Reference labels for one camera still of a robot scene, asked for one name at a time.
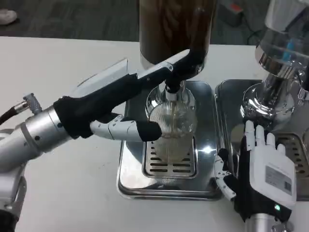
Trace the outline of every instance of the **metal base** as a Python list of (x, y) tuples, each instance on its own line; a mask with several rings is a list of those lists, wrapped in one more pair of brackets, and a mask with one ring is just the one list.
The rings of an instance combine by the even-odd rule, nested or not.
[[(156, 158), (151, 154), (151, 142), (148, 144), (122, 142), (117, 186), (124, 196), (138, 199), (178, 200), (217, 200), (221, 198), (221, 192), (213, 178), (217, 144), (215, 139), (216, 110), (212, 90), (208, 84), (200, 81), (187, 81), (186, 87), (196, 100), (195, 149), (192, 149), (188, 158), (177, 164), (152, 159), (152, 163), (163, 165), (164, 168), (160, 169), (167, 170), (154, 174), (150, 171), (151, 163), (149, 162), (151, 158)], [(125, 116), (135, 120), (147, 120), (145, 103), (148, 94), (149, 91), (145, 91), (129, 100), (126, 103)], [(174, 170), (184, 171), (173, 172), (173, 167), (176, 167)]]
[[(230, 164), (236, 170), (237, 164), (233, 162), (239, 155), (240, 142), (243, 137), (243, 117), (241, 104), (245, 91), (252, 85), (260, 83), (259, 80), (227, 80), (217, 86), (215, 90), (217, 112), (220, 122), (220, 147), (230, 151)], [(309, 201), (308, 152), (309, 136), (309, 104), (306, 102), (298, 106), (297, 86), (293, 86), (291, 95), (294, 99), (295, 110), (290, 120), (282, 128), (272, 131), (278, 142), (286, 146), (286, 155), (295, 162), (297, 176), (297, 200)]]

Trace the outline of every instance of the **robot finger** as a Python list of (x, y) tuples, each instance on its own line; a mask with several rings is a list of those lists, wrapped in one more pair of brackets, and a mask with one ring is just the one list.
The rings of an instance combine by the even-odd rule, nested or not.
[(266, 145), (272, 146), (273, 148), (275, 148), (275, 146), (276, 146), (275, 136), (272, 133), (268, 133)]
[(255, 147), (254, 124), (251, 121), (246, 122), (245, 129), (247, 151), (251, 151)]
[(283, 144), (279, 144), (277, 150), (285, 156), (285, 146)]
[(257, 146), (265, 145), (264, 128), (260, 125), (255, 129), (255, 141)]

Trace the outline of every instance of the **dark liquid container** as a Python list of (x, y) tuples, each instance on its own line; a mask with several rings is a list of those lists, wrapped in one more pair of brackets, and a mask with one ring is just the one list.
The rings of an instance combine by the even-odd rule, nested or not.
[(201, 56), (204, 67), (216, 0), (140, 0), (140, 51), (157, 64), (185, 49)]

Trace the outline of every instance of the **silver cylindrical arm segment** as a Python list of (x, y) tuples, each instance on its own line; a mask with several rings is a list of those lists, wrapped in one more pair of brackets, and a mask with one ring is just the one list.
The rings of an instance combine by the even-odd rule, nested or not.
[(274, 216), (255, 214), (245, 221), (245, 232), (292, 232), (292, 223), (281, 223)]
[(69, 139), (51, 106), (27, 119), (11, 135), (0, 141), (0, 172), (18, 167)]

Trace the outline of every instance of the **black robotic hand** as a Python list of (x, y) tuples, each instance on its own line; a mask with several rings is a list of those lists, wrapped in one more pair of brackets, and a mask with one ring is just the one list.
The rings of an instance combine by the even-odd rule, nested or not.
[(285, 156), (284, 145), (276, 148), (272, 133), (260, 125), (254, 129), (253, 122), (247, 121), (235, 175), (228, 159), (228, 150), (221, 149), (215, 162), (216, 181), (243, 221), (267, 214), (286, 222), (296, 202), (296, 185), (295, 166)]

